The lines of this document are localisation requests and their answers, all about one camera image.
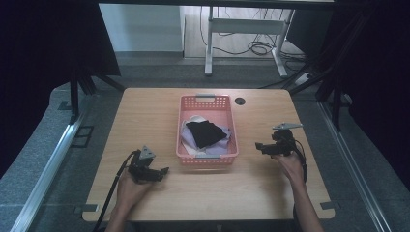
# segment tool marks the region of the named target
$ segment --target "black curtain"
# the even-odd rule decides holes
[[[41,121],[55,87],[74,74],[120,72],[98,4],[3,1],[0,31],[3,176]]]
[[[376,2],[345,62],[342,88],[356,123],[410,189],[410,14],[404,0]],[[334,15],[328,43],[351,16]]]

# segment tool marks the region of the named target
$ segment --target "pink basket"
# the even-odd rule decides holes
[[[200,115],[209,122],[229,128],[231,135],[228,142],[228,154],[223,155],[190,155],[182,144],[181,130],[184,121],[191,116]],[[232,117],[231,101],[229,96],[216,96],[213,94],[197,94],[196,96],[181,97],[178,136],[176,153],[180,162],[190,164],[232,164],[238,156],[238,143],[236,140],[235,124]]]

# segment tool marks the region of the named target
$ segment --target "hand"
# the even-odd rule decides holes
[[[285,176],[289,179],[292,186],[304,185],[304,170],[302,168],[301,162],[299,160],[298,154],[294,151],[290,153],[289,156],[271,156],[278,161],[280,169],[283,171]]]
[[[118,182],[116,206],[123,210],[130,210],[143,198],[152,184],[152,182],[136,184],[128,168],[125,168]]]
[[[144,197],[152,184],[152,182],[136,184],[128,168],[124,169],[118,182],[117,203],[111,212],[111,218],[105,232],[124,231],[130,209]]]

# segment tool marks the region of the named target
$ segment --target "black cable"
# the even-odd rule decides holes
[[[203,42],[205,45],[207,45],[206,42],[205,42],[204,36],[203,36],[203,31],[202,31],[202,7],[200,8],[200,12],[199,12],[199,31],[200,31],[200,33],[201,33],[202,42]],[[220,35],[220,36],[225,37],[225,36],[230,36],[230,35],[234,35],[234,34],[235,34],[235,33],[228,33],[228,34]],[[244,50],[244,51],[240,51],[240,52],[230,52],[230,51],[221,49],[221,48],[219,48],[219,47],[214,47],[214,46],[212,47],[212,49],[220,50],[220,51],[222,51],[222,52],[225,52],[225,53],[228,53],[228,54],[231,54],[231,55],[241,55],[241,54],[247,53],[248,51],[252,51],[252,52],[253,52],[254,54],[256,54],[256,55],[263,56],[263,55],[266,55],[266,54],[270,53],[270,52],[274,49],[274,47],[275,47],[275,45],[276,45],[276,39],[277,39],[277,38],[275,38],[275,41],[274,41],[270,35],[266,35],[266,36],[268,36],[268,37],[271,39],[271,41],[273,42],[273,44],[269,44],[269,43],[257,41],[257,39],[258,39],[259,36],[260,36],[259,34],[256,35],[255,38],[253,39],[253,41],[250,42],[250,43],[248,43],[248,49],[247,49],[247,50]],[[259,51],[257,51],[257,50],[254,50],[255,48],[262,49],[263,51],[262,51],[262,52],[259,52]]]
[[[226,15],[228,15],[228,17],[230,18],[230,15],[229,15],[229,13],[228,13],[228,8],[227,7],[225,7],[225,13],[226,13]]]
[[[283,51],[280,52],[280,56],[285,59],[292,59],[301,62],[305,62],[307,59],[305,54],[287,53]]]
[[[257,12],[253,15],[252,19],[254,19],[260,11],[262,11],[262,8],[259,8],[259,10],[257,10]]]
[[[303,67],[301,67],[297,72],[293,73],[291,76],[289,76],[289,78],[286,79],[287,82],[281,87],[281,89],[286,89],[288,86],[290,86],[293,83],[294,79],[296,79],[296,77],[298,77],[298,75],[301,72],[303,72],[304,70],[309,68],[312,63],[313,63],[313,61],[305,62]]]
[[[279,21],[280,21],[282,15],[283,15],[283,9],[282,9],[282,11],[280,12]]]
[[[123,164],[121,165],[120,169],[118,170],[117,175],[115,176],[115,179],[114,179],[114,181],[112,182],[111,189],[109,190],[108,196],[107,196],[106,199],[105,199],[105,203],[103,204],[103,207],[102,207],[102,212],[101,212],[101,214],[100,214],[99,219],[97,220],[97,223],[96,223],[96,225],[95,225],[95,227],[94,227],[94,229],[93,229],[93,232],[97,232],[97,231],[98,231],[98,229],[99,229],[99,227],[100,227],[100,224],[101,224],[102,221],[103,221],[103,216],[105,215],[105,211],[106,211],[106,208],[108,207],[108,203],[109,203],[109,201],[111,200],[111,196],[112,196],[112,194],[114,193],[114,190],[115,190],[115,187],[117,186],[118,180],[119,180],[120,177],[121,177],[121,173],[123,173],[124,168],[126,167],[128,160],[134,155],[134,153],[135,153],[135,152],[132,152],[131,154],[128,155],[128,157],[127,157],[126,160],[123,162]]]
[[[308,179],[308,167],[307,167],[307,157],[305,156],[305,150],[304,150],[304,146],[302,146],[302,143],[299,142],[296,139],[292,139],[292,141],[287,140],[285,137],[281,136],[280,137],[281,140],[285,141],[287,143],[287,145],[291,146],[293,151],[296,152],[296,154],[298,155],[299,161],[301,162],[301,166],[304,170],[304,182],[307,182]],[[301,151],[299,151],[299,149],[293,144],[293,142],[298,142],[298,144],[301,146],[302,149],[302,153]]]
[[[294,61],[294,60],[287,60],[284,62],[284,66],[290,71],[298,71],[299,69],[292,68],[289,63],[304,63],[303,61]]]
[[[265,10],[265,14],[263,15],[263,17],[261,17],[261,19],[266,19],[266,15],[268,14],[268,9],[263,9]]]
[[[277,81],[277,82],[274,82],[274,83],[271,83],[271,84],[267,84],[267,85],[258,87],[258,89],[265,89],[265,88],[268,88],[268,87],[271,87],[271,86],[274,86],[274,85],[279,85],[279,84],[281,84],[285,81],[287,81],[287,79],[283,79],[283,80],[280,80],[280,81]]]

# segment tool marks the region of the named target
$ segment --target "metal frame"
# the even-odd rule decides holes
[[[280,52],[294,12],[294,10],[291,10],[285,21],[213,18],[213,7],[210,7],[208,16],[208,44],[205,52],[205,74],[212,75],[213,33],[269,34],[279,35],[278,46],[272,50],[272,55],[277,64],[280,77],[286,78],[288,75],[283,62],[281,61]]]
[[[67,151],[69,150],[76,132],[81,125],[83,119],[88,113],[91,106],[92,97],[86,96],[81,103],[81,110],[77,120],[73,124],[68,124],[63,135],[60,138],[54,152],[52,153],[47,165],[45,166],[42,175],[34,186],[30,196],[28,197],[23,209],[18,215],[11,231],[21,232],[27,231],[33,222],[34,216],[39,210],[45,194],[47,193],[55,174],[60,167]]]
[[[379,203],[377,202],[377,199],[368,187],[365,177],[362,175],[362,172],[360,171],[358,164],[355,162],[355,159],[353,158],[352,153],[349,150],[349,147],[347,146],[343,138],[343,135],[337,130],[337,128],[333,124],[329,108],[322,101],[318,102],[318,106],[332,134],[332,137],[337,144],[341,156],[343,157],[344,162],[346,163],[347,170],[349,171],[353,179],[353,182],[355,183],[356,188],[359,194],[361,195],[362,200],[365,203],[368,213],[371,219],[373,220],[374,226],[379,232],[392,231],[389,223],[387,222],[384,216],[382,209],[379,206]]]

